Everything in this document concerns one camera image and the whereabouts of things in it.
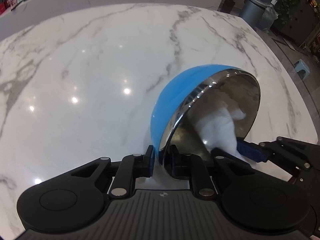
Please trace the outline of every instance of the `metal screw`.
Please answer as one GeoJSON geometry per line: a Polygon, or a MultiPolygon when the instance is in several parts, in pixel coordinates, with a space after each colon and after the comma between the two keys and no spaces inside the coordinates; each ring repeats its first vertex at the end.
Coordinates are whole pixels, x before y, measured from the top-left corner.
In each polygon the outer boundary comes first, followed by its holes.
{"type": "Polygon", "coordinates": [[[114,188],[113,190],[111,190],[111,194],[113,196],[123,196],[123,195],[127,194],[127,191],[124,188],[117,187],[117,188],[114,188]]]}
{"type": "Polygon", "coordinates": [[[210,197],[214,194],[214,190],[210,188],[202,188],[199,190],[199,194],[204,197],[210,197]]]}

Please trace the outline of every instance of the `blue plastic stool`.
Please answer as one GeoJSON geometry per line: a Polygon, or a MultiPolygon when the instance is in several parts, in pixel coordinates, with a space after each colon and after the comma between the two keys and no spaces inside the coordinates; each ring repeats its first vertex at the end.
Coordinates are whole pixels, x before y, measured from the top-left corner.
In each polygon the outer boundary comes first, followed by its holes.
{"type": "Polygon", "coordinates": [[[294,65],[294,70],[299,74],[299,76],[300,76],[299,72],[301,72],[302,75],[304,74],[302,80],[305,80],[306,77],[310,74],[309,67],[307,66],[307,64],[302,59],[299,59],[293,65],[294,65]]]}

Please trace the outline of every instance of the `white marble table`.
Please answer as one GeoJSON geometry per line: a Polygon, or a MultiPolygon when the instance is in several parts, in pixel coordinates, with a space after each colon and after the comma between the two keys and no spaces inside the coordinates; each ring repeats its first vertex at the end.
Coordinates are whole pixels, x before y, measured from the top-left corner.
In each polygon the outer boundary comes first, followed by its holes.
{"type": "MultiPolygon", "coordinates": [[[[101,156],[119,161],[151,144],[163,87],[190,67],[252,73],[261,103],[246,140],[317,142],[307,108],[276,56],[241,19],[187,6],[124,4],[61,15],[0,43],[0,234],[22,231],[28,187],[101,156]]],[[[268,164],[267,172],[287,179],[268,164]]]]}

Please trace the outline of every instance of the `tiled floor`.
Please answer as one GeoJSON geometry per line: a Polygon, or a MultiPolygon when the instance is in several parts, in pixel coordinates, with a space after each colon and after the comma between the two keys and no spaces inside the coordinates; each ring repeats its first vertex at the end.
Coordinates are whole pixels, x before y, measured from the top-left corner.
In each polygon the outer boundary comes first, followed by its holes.
{"type": "Polygon", "coordinates": [[[315,125],[319,138],[318,144],[320,144],[320,64],[313,59],[312,55],[297,48],[294,44],[292,45],[297,51],[290,49],[279,35],[276,36],[272,32],[267,34],[259,29],[257,33],[278,57],[297,86],[315,125]],[[293,64],[300,58],[310,69],[310,75],[305,80],[302,80],[293,67],[293,64]]]}

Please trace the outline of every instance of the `gray trash can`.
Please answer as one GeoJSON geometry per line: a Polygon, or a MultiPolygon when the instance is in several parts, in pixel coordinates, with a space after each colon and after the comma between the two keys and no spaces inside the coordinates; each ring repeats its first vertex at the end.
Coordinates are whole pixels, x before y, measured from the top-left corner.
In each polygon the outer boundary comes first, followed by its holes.
{"type": "Polygon", "coordinates": [[[244,19],[251,28],[254,28],[267,6],[266,3],[263,3],[260,0],[245,0],[244,7],[240,12],[239,17],[244,19]]]}

